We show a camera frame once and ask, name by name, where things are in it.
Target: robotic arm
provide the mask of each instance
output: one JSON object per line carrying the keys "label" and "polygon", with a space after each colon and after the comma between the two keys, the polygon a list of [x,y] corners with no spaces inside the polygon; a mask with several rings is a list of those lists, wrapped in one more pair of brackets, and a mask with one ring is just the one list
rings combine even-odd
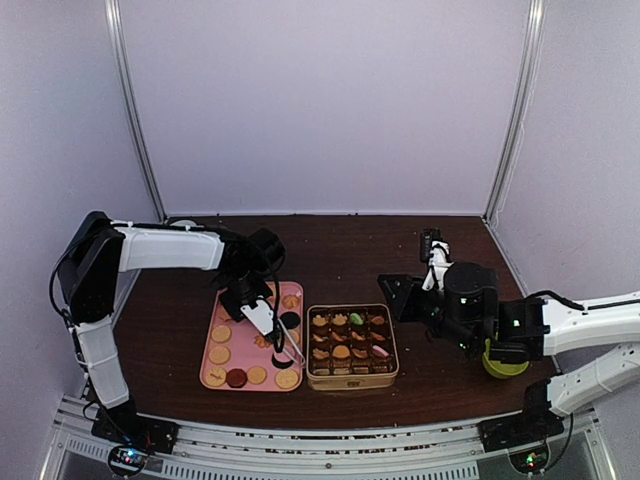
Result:
{"label": "robotic arm", "polygon": [[562,417],[640,379],[640,292],[573,302],[543,291],[500,302],[495,272],[474,263],[452,263],[439,230],[423,232],[420,258],[427,264],[424,278],[378,277],[394,319],[423,322],[471,358],[486,353],[489,360],[521,364],[623,342],[576,371],[531,385],[521,413],[481,422],[485,451],[560,434]]}
{"label": "robotic arm", "polygon": [[90,213],[52,274],[58,276],[65,319],[101,405],[92,433],[144,449],[170,452],[177,426],[137,415],[122,374],[112,331],[117,276],[149,268],[216,270],[216,282],[226,287],[220,301],[235,321],[248,320],[274,344],[282,345],[282,330],[267,302],[272,295],[264,277],[284,260],[284,247],[272,232],[261,229],[243,237],[225,229],[200,226],[134,225]]}

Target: dark brown table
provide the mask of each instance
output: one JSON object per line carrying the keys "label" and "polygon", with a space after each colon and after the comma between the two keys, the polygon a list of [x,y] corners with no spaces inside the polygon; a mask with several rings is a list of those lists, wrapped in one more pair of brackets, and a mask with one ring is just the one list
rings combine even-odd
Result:
{"label": "dark brown table", "polygon": [[[442,229],[454,260],[496,269],[502,299],[520,292],[479,218],[471,217],[207,217],[250,234],[275,231],[287,249],[280,280],[305,289],[305,308],[327,303],[384,303],[380,273],[424,275],[419,232]],[[140,412],[182,420],[265,428],[407,426],[496,415],[522,406],[527,385],[553,375],[550,360],[512,380],[487,374],[444,340],[425,339],[420,324],[396,326],[400,373],[394,386],[320,393],[304,382],[294,392],[212,391],[200,384],[200,362],[213,309],[213,274],[192,270],[140,275],[116,327],[124,374]]]}

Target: green candy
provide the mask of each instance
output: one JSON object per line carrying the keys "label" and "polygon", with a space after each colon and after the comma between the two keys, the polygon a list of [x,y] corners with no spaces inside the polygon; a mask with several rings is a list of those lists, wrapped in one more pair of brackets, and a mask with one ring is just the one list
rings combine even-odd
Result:
{"label": "green candy", "polygon": [[354,325],[363,325],[364,324],[364,320],[362,320],[362,317],[360,315],[358,315],[357,313],[352,313],[351,315],[349,315],[349,321],[351,323],[353,323]]}

